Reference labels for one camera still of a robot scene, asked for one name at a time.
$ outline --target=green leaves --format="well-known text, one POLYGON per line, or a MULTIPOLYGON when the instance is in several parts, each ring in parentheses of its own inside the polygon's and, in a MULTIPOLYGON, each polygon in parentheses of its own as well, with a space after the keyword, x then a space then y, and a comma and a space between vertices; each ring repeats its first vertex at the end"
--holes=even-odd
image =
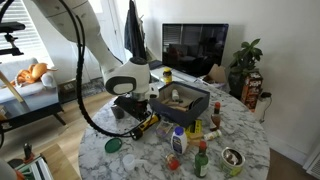
POLYGON ((241 43, 241 47, 242 48, 247 48, 247 47, 249 47, 250 46, 250 44, 248 43, 248 42, 243 42, 243 43, 241 43))
POLYGON ((258 43, 260 42, 260 39, 256 39, 256 40, 254 40, 254 41, 252 41, 252 43, 251 43, 251 47, 254 47, 255 45, 257 45, 258 43))
POLYGON ((251 42, 242 42, 241 50, 233 53, 234 60, 230 63, 232 73, 248 73, 255 70, 255 63, 261 60, 262 51, 255 46, 260 39, 251 42))

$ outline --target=plant pot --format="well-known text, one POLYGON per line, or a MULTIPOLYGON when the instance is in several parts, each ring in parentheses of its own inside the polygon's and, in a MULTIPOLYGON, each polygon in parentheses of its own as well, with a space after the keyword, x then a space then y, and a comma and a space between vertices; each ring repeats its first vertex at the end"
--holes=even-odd
POLYGON ((230 94, 237 99, 241 98, 244 81, 245 76, 243 76, 242 73, 229 73, 228 83, 230 87, 230 94))

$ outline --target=round marble table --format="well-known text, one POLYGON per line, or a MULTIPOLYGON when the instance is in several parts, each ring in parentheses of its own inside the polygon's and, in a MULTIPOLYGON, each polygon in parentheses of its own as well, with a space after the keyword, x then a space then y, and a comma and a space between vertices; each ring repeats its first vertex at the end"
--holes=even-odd
MULTIPOLYGON (((199 117, 202 119, 203 132, 209 132, 210 115, 216 101, 221 103, 222 137, 208 141, 209 157, 208 173, 205 179, 228 179, 220 170, 220 153, 225 147, 239 150, 246 158, 242 172, 232 179, 266 179, 269 170, 270 152, 268 141, 262 126, 252 113, 238 100, 229 94, 200 83, 187 83, 210 92, 209 107, 199 117)), ((138 124, 128 114, 116 120, 110 107, 113 101, 104 105, 93 120, 102 128, 113 132, 124 132, 138 124)), ((108 154, 105 143, 111 137, 97 133, 88 126, 79 148, 79 166, 83 179, 197 179, 194 175, 193 163, 198 147, 190 146, 184 155, 178 156, 181 163, 179 169, 170 171, 165 163, 165 156, 171 152, 170 137, 165 139, 155 135, 158 123, 149 128, 138 141, 122 138, 119 151, 108 154), (148 163, 138 164, 131 172, 126 172, 122 158, 126 154, 134 154, 137 159, 148 163)))

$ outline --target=black tv screen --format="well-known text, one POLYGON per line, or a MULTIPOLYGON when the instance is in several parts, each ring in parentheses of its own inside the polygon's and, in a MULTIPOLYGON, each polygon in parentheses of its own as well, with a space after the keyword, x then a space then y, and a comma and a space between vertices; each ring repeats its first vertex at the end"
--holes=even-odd
POLYGON ((162 64, 189 75, 220 66, 228 24, 162 24, 162 64))

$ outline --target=green lid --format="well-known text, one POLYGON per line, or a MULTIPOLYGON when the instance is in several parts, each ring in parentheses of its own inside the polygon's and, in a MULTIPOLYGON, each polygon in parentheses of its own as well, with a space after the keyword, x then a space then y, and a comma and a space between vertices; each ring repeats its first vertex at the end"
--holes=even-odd
POLYGON ((122 141, 119 138, 112 138, 110 139, 106 145, 104 146, 104 149, 107 153, 114 153, 118 151, 122 146, 122 141))

